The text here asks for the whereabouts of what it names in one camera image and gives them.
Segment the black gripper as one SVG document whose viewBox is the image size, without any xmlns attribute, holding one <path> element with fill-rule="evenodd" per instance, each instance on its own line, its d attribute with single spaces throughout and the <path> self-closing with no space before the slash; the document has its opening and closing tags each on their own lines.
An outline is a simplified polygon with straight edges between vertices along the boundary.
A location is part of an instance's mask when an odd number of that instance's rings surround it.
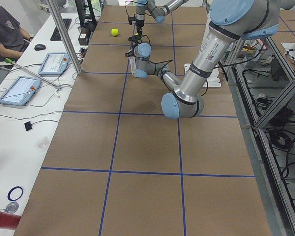
<svg viewBox="0 0 295 236">
<path fill-rule="evenodd" d="M 133 49 L 130 49 L 128 52 L 125 53 L 125 57 L 134 57 L 135 53 Z"/>
<path fill-rule="evenodd" d="M 144 26 L 144 20 L 136 19 L 136 32 L 137 35 L 142 36 L 142 27 Z"/>
</svg>

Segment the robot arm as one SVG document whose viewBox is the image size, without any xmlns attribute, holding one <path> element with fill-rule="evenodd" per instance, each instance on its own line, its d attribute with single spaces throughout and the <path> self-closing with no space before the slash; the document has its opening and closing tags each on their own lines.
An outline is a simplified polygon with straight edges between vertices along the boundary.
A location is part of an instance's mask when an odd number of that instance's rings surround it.
<svg viewBox="0 0 295 236">
<path fill-rule="evenodd" d="M 280 10 L 295 6 L 295 0 L 215 0 L 209 10 L 209 32 L 203 40 L 199 53 L 190 64 L 184 79 L 179 80 L 164 62 L 150 61 L 151 46 L 139 43 L 143 37 L 145 12 L 149 12 L 156 22 L 185 4 L 183 0 L 172 0 L 158 8 L 153 0 L 138 0 L 136 14 L 128 20 L 135 22 L 137 35 L 131 50 L 125 55 L 130 60 L 131 72 L 137 78 L 156 75 L 169 89 L 163 95 L 161 108 L 169 119 L 191 118 L 198 115 L 204 101 L 198 92 L 212 74 L 214 68 L 231 43 L 240 39 L 261 39 L 277 33 Z"/>
<path fill-rule="evenodd" d="M 162 7 L 157 7 L 154 0 L 137 0 L 136 13 L 133 17 L 128 17 L 129 24 L 132 24 L 134 21 L 137 34 L 142 35 L 142 27 L 145 23 L 146 11 L 150 13 L 157 23 L 162 23 L 168 14 L 187 2 L 187 0 L 171 0 Z"/>
</svg>

